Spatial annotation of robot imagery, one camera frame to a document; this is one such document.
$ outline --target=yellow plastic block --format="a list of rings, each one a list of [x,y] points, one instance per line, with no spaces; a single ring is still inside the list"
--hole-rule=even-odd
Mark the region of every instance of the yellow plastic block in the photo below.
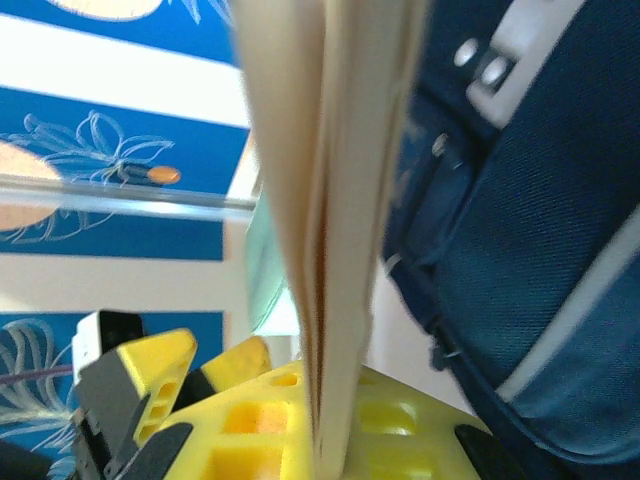
[[[311,479],[309,414],[299,362],[171,415],[194,430],[166,480]],[[363,368],[345,480],[478,480],[454,434],[480,420]]]
[[[117,348],[138,396],[149,396],[133,435],[139,447],[171,413],[196,348],[196,340],[187,329],[145,337]]]
[[[301,372],[293,363],[172,414],[162,429],[194,429],[165,480],[310,479]]]
[[[261,337],[250,337],[201,367],[217,392],[228,390],[271,370],[269,347]]]

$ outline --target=white plastic part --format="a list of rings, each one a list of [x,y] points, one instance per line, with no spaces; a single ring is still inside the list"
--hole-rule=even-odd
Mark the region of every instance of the white plastic part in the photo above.
[[[514,0],[498,26],[491,48],[515,61],[495,93],[482,79],[467,89],[467,97],[488,121],[504,128],[538,76],[547,58],[585,0]]]
[[[502,78],[506,73],[509,64],[504,57],[494,58],[482,72],[480,80],[487,86],[491,86]]]
[[[94,312],[78,322],[76,334],[71,340],[73,358],[73,384],[80,381],[80,371],[102,355],[100,312]]]
[[[469,63],[469,60],[471,60],[476,53],[478,53],[478,40],[470,38],[460,46],[453,57],[453,63],[456,67],[463,67]]]

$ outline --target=book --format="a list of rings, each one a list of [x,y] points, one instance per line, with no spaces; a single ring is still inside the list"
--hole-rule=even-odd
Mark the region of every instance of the book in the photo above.
[[[315,478],[341,476],[428,0],[236,0],[263,188],[300,322]]]

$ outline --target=black plastic piece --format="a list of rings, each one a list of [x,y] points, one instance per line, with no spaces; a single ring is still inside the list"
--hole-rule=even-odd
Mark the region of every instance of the black plastic piece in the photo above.
[[[162,187],[161,183],[154,182],[149,178],[149,171],[153,168],[151,165],[143,165],[137,162],[123,161],[119,169],[109,175],[109,183],[116,183],[129,186],[145,186],[145,187]]]
[[[80,411],[74,415],[76,438],[73,453],[76,457],[76,469],[79,478],[104,478],[103,471],[111,460],[102,432],[95,419],[83,417]]]
[[[0,440],[0,480],[47,480],[52,460]]]
[[[100,310],[98,315],[103,354],[145,336],[142,317],[136,313]]]
[[[192,425],[178,423],[154,434],[123,470],[120,480],[162,480],[192,431]]]
[[[202,370],[194,370],[185,378],[176,403],[173,405],[172,412],[177,412],[178,410],[189,407],[200,400],[215,395],[215,393],[215,388],[209,383],[209,380],[206,375],[202,373]]]
[[[449,359],[457,356],[458,350],[442,333],[440,318],[435,317],[425,326],[425,331],[433,337],[431,347],[431,367],[442,372],[449,367]]]
[[[471,425],[458,425],[455,432],[481,480],[527,480],[515,458],[493,435]]]
[[[149,398],[139,398],[116,350],[103,354],[83,370],[76,396],[82,416],[91,427],[89,433],[100,435],[108,451],[106,465],[98,461],[97,467],[103,468],[105,478],[111,478],[137,451],[133,433]]]

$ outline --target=gray stripe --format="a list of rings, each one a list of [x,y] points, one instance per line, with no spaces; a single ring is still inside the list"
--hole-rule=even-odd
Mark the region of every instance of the gray stripe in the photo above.
[[[640,205],[627,218],[567,297],[544,333],[497,390],[511,402],[544,370],[640,253]]]

